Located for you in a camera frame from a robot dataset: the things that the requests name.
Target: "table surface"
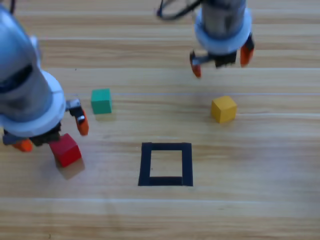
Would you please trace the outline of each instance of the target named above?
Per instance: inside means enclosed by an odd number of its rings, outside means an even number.
[[[189,15],[155,18],[160,0],[17,1],[43,69],[81,100],[89,135],[65,115],[82,160],[56,166],[48,145],[0,146],[1,240],[319,240],[319,0],[248,0],[254,58],[203,66]],[[93,89],[113,112],[94,115]],[[236,119],[211,101],[231,96]],[[143,142],[192,143],[193,187],[138,186]],[[153,152],[152,176],[181,176],[181,153]]]

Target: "yellow cube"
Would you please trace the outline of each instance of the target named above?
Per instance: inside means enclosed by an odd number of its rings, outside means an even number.
[[[219,123],[225,123],[236,118],[237,104],[230,96],[222,96],[212,100],[211,115]]]

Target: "black square outline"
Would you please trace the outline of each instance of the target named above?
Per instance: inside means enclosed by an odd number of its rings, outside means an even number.
[[[182,176],[150,176],[152,151],[182,151]],[[191,143],[143,142],[138,186],[188,186],[193,187]]]

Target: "white ring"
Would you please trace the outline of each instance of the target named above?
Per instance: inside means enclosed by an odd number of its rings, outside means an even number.
[[[0,115],[0,124],[12,135],[23,138],[31,138],[44,134],[53,129],[64,117],[66,112],[66,100],[60,83],[48,72],[41,71],[48,82],[52,94],[52,103],[47,112],[39,118],[27,121],[16,122]]]
[[[202,28],[202,11],[200,10],[194,24],[195,36],[201,46],[211,54],[226,55],[236,52],[248,40],[252,31],[252,16],[249,8],[245,9],[244,21],[237,35],[229,39],[214,39]]]

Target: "cube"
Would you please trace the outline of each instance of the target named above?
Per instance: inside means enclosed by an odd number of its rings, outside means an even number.
[[[95,89],[91,94],[91,106],[94,114],[110,114],[112,98],[110,89]]]
[[[59,141],[53,141],[49,144],[55,159],[63,168],[81,159],[81,152],[75,140],[65,134],[60,137]]]
[[[211,116],[222,124],[236,118],[237,104],[230,96],[222,96],[212,100]]]

